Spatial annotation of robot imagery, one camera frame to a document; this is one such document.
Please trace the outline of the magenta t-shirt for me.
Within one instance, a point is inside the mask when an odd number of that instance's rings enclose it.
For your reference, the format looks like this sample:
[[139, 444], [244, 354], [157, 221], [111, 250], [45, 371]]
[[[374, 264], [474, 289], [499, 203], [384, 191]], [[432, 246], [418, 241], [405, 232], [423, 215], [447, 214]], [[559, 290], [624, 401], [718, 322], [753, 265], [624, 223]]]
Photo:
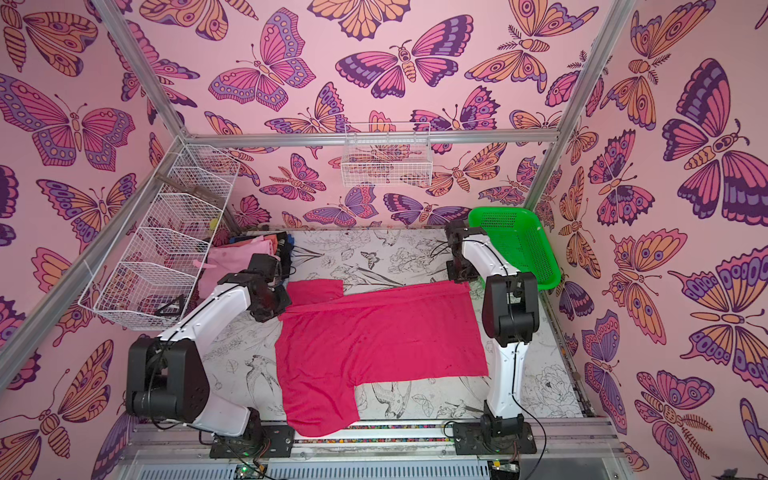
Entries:
[[359, 421], [356, 387], [488, 374], [470, 290], [440, 281], [348, 295], [340, 280], [291, 282], [277, 380], [287, 423], [322, 437]]

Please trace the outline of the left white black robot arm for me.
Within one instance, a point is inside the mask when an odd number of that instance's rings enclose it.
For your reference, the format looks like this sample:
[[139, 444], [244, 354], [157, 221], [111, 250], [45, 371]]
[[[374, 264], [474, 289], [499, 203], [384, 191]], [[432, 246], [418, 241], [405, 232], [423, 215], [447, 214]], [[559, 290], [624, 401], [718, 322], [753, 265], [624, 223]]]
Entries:
[[155, 426], [170, 421], [209, 433], [236, 458], [265, 451], [260, 413], [212, 390], [203, 355], [241, 314], [265, 323], [290, 304], [281, 261], [269, 254], [252, 255], [245, 269], [220, 278], [212, 293], [176, 325], [131, 345], [126, 413]]

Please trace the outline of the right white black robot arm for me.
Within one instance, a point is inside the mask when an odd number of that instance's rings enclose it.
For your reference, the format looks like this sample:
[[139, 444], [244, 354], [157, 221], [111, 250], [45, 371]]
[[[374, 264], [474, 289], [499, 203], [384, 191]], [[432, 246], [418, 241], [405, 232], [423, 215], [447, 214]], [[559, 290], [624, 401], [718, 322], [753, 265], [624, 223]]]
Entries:
[[452, 221], [445, 231], [452, 255], [447, 263], [449, 279], [484, 282], [481, 326], [492, 341], [492, 355], [480, 441], [494, 453], [517, 450], [525, 427], [520, 400], [524, 360], [540, 326], [538, 282], [533, 273], [510, 263], [486, 230]]

